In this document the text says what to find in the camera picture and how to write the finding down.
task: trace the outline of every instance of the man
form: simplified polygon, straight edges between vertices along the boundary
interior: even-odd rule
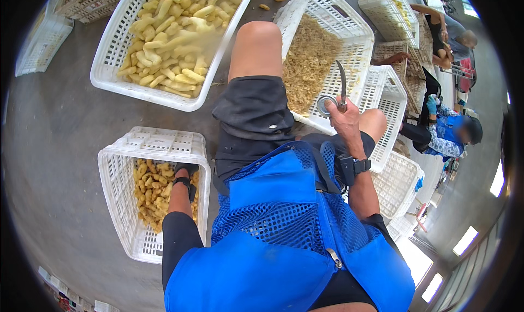
[[[447,14],[426,5],[411,4],[411,8],[426,15],[433,37],[433,64],[443,69],[451,68],[451,62],[465,60],[470,49],[477,45],[477,37]]]
[[[413,147],[422,154],[440,155],[442,161],[462,155],[467,144],[475,145],[482,140],[482,125],[477,118],[460,116],[434,98],[432,88],[440,87],[424,68],[426,92],[419,123],[403,122],[400,134],[413,141]]]
[[[293,141],[281,47],[271,22],[239,29],[212,110],[220,210],[210,248],[191,219],[192,171],[176,173],[163,221],[166,310],[406,311],[415,284],[379,214],[367,159],[385,116],[327,104],[338,135]],[[352,185],[349,205],[342,184]]]

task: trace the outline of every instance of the blue glove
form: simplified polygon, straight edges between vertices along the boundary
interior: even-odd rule
[[[428,96],[428,102],[426,103],[426,106],[428,107],[429,114],[436,115],[436,102],[433,96]]]

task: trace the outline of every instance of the sitting person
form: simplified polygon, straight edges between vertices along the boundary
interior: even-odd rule
[[[474,49],[477,44],[477,37],[471,30],[466,30],[449,15],[426,5],[411,4],[411,8],[428,14],[426,20],[433,37],[433,64],[449,69],[451,62],[465,60],[470,56],[470,49]]]
[[[433,97],[438,82],[424,69],[427,76],[426,96],[417,125],[403,122],[399,133],[413,141],[422,154],[440,155],[442,161],[459,157],[467,144],[481,142],[482,126],[477,118],[461,116]]]

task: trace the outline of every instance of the patterned shirt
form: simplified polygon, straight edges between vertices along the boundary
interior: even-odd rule
[[[445,118],[443,120],[444,123],[446,123],[446,119],[449,116],[454,117],[458,115],[455,111],[445,106],[443,103],[440,104],[437,110],[438,113],[441,115],[441,118]],[[442,138],[444,137],[445,129],[438,129],[436,124],[430,124],[428,126],[428,130],[431,134],[431,141],[428,144],[429,147],[438,152],[441,152],[447,157],[454,158],[460,156],[461,152],[459,146],[452,141]]]

